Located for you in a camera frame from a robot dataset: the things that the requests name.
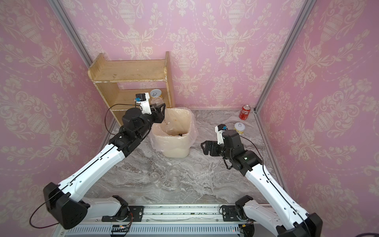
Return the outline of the clear jar flower tea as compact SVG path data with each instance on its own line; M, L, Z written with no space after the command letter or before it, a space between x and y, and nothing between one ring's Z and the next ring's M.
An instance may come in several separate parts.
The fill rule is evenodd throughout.
M164 103L165 102L163 101L163 99L161 97L153 97L150 99L150 104L154 107L159 107Z
M177 188L181 183L180 175L176 171L169 172L167 180L168 180L170 187L172 187L172 188Z
M157 172L153 172L150 174L151 183L158 189L162 187L161 175Z

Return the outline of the clear lid of jar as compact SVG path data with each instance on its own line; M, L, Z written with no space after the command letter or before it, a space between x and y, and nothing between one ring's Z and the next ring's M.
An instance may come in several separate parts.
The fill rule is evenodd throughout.
M203 171L203 166L202 166L201 164L194 164L194 165L193 165L193 170L194 170L195 172L200 173L200 172Z

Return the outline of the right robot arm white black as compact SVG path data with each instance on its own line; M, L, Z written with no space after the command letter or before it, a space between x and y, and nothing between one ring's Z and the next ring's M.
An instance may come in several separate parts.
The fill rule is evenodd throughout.
M263 160L244 148L240 135L221 124L215 128L216 141L205 141L201 148L205 155L230 161L227 169L239 171L265 197L272 211L252 197L244 196L236 204L241 219L252 219L277 237L319 237L323 221L316 213L308 213L270 175Z

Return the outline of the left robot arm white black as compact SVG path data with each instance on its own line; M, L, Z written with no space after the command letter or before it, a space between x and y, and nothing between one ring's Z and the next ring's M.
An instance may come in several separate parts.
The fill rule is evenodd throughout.
M43 189L47 211L66 230L83 220L111 217L124 221L132 217L128 202L117 195L110 198L84 198L88 190L114 165L128 157L150 133L153 124L165 118L165 104L128 109L123 125L108 145L91 161L59 184L49 183Z

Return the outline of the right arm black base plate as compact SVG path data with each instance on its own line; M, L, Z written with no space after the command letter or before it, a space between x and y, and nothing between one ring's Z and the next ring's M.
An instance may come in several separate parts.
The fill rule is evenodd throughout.
M223 216L224 222L252 222L243 211L243 208L235 205L222 205L219 209L220 214Z

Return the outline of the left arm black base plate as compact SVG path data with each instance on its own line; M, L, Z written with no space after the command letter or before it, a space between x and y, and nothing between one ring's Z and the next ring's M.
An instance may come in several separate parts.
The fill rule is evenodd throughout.
M132 205L129 206L128 215L124 218L117 218L116 216L103 216L102 222L141 222L144 214L144 206L142 205Z

